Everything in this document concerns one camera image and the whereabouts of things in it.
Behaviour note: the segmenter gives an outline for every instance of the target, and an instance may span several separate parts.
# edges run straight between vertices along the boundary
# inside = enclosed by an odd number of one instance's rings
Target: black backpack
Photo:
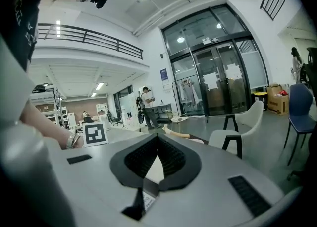
[[[137,108],[138,108],[138,111],[139,112],[142,112],[143,111],[143,109],[145,108],[145,105],[144,105],[144,103],[143,103],[143,100],[142,100],[142,95],[143,95],[144,93],[142,93],[139,97],[137,97],[137,99],[136,99],[136,104],[137,104]]]

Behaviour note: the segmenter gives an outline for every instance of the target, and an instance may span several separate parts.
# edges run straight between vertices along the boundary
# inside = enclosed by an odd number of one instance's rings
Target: blue sign
[[[160,77],[162,78],[162,81],[168,80],[166,68],[160,71]]]

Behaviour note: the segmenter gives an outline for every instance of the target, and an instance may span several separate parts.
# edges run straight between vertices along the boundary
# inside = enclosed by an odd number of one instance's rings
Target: hanging clothes
[[[194,94],[193,94],[193,88],[192,88],[192,84],[190,82],[190,79],[185,79],[183,82],[182,82],[182,87],[183,87],[183,90],[187,96],[187,102],[188,103],[191,103],[191,104],[195,104],[195,99],[194,99]]]
[[[183,89],[182,82],[179,82],[178,86],[179,86],[178,88],[179,88],[179,92],[180,92],[181,102],[182,103],[186,103],[187,102],[187,96],[185,95],[185,91]]]
[[[193,95],[194,95],[194,100],[195,100],[195,104],[198,104],[200,102],[200,99],[197,96],[194,84],[192,83],[192,90],[193,90]]]

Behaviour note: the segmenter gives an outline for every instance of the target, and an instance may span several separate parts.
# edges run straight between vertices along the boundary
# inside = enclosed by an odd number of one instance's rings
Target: wristwatch
[[[72,149],[74,148],[74,145],[76,144],[76,142],[79,139],[79,135],[76,133],[70,133],[68,139],[67,139],[67,144],[66,144],[66,149]]]

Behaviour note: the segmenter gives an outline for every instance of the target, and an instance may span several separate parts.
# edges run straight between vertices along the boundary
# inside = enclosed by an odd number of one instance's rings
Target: black t-shirt
[[[41,0],[4,0],[1,34],[21,67],[26,70],[38,37]]]

